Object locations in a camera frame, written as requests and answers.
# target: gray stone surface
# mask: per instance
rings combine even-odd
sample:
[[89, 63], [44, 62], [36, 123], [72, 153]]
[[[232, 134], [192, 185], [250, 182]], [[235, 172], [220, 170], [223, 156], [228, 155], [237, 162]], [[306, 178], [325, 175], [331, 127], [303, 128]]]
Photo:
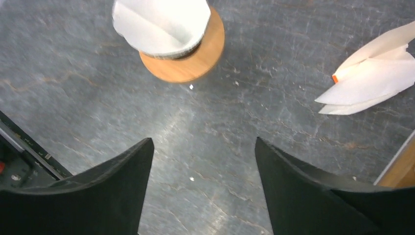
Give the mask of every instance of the gray stone surface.
[[415, 88], [346, 117], [319, 115], [313, 100], [348, 55], [415, 20], [415, 1], [209, 3], [226, 48], [191, 90], [145, 69], [112, 27], [112, 0], [6, 0], [0, 109], [72, 173], [152, 137], [142, 235], [272, 234], [256, 136], [374, 181], [415, 128]]

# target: wooden edge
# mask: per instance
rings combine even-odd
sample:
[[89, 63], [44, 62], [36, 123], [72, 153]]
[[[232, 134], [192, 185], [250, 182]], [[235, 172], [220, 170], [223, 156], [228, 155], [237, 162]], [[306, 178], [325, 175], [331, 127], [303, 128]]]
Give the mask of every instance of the wooden edge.
[[225, 47], [225, 28], [219, 13], [210, 6], [205, 35], [194, 53], [183, 59], [158, 59], [140, 52], [144, 66], [157, 78], [170, 83], [190, 82], [211, 71]]
[[391, 188], [415, 186], [415, 131], [404, 142], [374, 184]]

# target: black device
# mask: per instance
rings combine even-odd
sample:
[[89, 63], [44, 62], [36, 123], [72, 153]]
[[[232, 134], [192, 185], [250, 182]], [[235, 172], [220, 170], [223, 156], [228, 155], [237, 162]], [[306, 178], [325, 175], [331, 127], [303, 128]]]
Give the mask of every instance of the black device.
[[42, 187], [72, 174], [0, 112], [0, 187]]
[[150, 138], [72, 176], [0, 118], [0, 234], [137, 235], [154, 153]]

